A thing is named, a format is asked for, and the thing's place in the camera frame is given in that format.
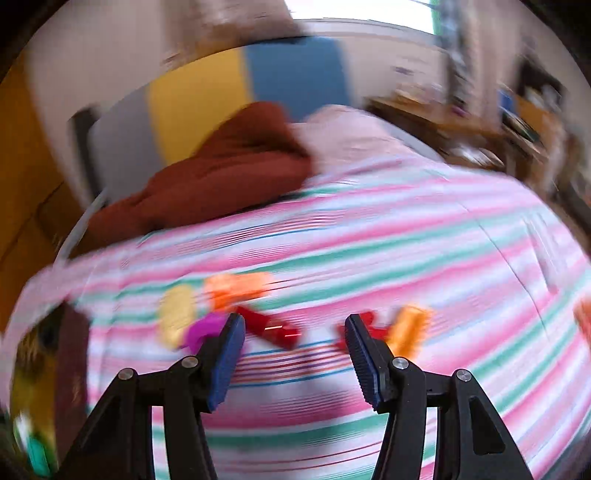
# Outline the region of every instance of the wooden furniture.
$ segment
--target wooden furniture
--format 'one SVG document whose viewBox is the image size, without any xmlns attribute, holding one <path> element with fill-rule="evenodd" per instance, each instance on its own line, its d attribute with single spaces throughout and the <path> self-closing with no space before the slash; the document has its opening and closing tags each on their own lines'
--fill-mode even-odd
<svg viewBox="0 0 591 480">
<path fill-rule="evenodd" d="M 53 262 L 82 210 L 55 167 L 27 89 L 22 56 L 0 83 L 0 112 L 1 332 L 22 287 Z"/>
<path fill-rule="evenodd" d="M 370 97 L 367 110 L 417 137 L 450 163 L 454 163 L 450 150 L 460 142 L 486 148 L 501 160 L 505 157 L 504 135 L 500 129 L 474 116 L 459 116 L 448 105 L 424 106 Z"/>
</svg>

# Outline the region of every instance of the white wall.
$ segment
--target white wall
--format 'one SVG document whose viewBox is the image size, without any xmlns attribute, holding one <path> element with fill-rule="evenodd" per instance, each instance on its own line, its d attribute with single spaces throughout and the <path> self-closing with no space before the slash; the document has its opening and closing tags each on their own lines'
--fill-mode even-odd
<svg viewBox="0 0 591 480">
<path fill-rule="evenodd" d="M 83 205 L 90 200 L 68 120 L 108 107 L 164 72 L 160 0 L 69 0 L 27 45 L 33 100 L 54 158 Z"/>
</svg>

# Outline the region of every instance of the yellow toy piece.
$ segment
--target yellow toy piece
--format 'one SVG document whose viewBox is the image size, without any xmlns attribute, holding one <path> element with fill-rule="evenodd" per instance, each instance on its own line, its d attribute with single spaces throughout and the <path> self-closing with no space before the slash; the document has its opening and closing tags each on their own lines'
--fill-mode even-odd
<svg viewBox="0 0 591 480">
<path fill-rule="evenodd" d="M 160 319 L 160 340 L 171 350 L 183 343 L 185 331 L 195 321 L 196 303 L 193 289 L 188 285 L 177 285 L 164 293 L 158 317 Z"/>
</svg>

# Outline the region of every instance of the orange toy piece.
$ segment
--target orange toy piece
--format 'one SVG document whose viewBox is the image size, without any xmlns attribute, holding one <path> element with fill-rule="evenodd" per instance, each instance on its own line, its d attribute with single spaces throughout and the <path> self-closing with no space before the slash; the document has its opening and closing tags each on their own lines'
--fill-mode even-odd
<svg viewBox="0 0 591 480">
<path fill-rule="evenodd" d="M 209 294 L 212 310 L 228 311 L 236 303 L 262 297 L 267 293 L 271 280 L 271 275 L 265 272 L 223 273 L 207 278 L 204 287 Z"/>
<path fill-rule="evenodd" d="M 272 280 L 271 274 L 266 272 L 236 275 L 233 292 L 234 303 L 262 297 L 267 293 Z"/>
<path fill-rule="evenodd" d="M 432 316 L 430 309 L 414 305 L 402 307 L 384 338 L 392 354 L 409 359 L 415 357 Z"/>
<path fill-rule="evenodd" d="M 209 295 L 213 312 L 229 310 L 234 283 L 234 275 L 231 274 L 219 274 L 205 279 L 204 289 Z"/>
</svg>

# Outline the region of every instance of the red toy piece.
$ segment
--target red toy piece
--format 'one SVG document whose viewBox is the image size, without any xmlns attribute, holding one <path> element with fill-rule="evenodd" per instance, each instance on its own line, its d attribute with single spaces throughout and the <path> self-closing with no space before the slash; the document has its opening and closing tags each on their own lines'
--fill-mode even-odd
<svg viewBox="0 0 591 480">
<path fill-rule="evenodd" d="M 247 332 L 263 338 L 274 345 L 287 350 L 293 350 L 300 340 L 300 329 L 285 320 L 254 312 L 244 306 L 236 307 L 236 313 L 244 317 Z"/>
<path fill-rule="evenodd" d="M 375 321 L 375 313 L 368 310 L 367 312 L 362 312 L 359 314 L 361 317 L 361 321 L 366 326 L 369 334 L 378 340 L 384 340 L 386 335 L 388 334 L 387 328 L 378 328 L 373 327 Z M 339 334 L 339 339 L 336 342 L 336 346 L 339 350 L 342 350 L 345 353 L 349 353 L 347 349 L 347 343 L 345 342 L 345 326 L 344 325 L 337 325 L 336 331 Z"/>
</svg>

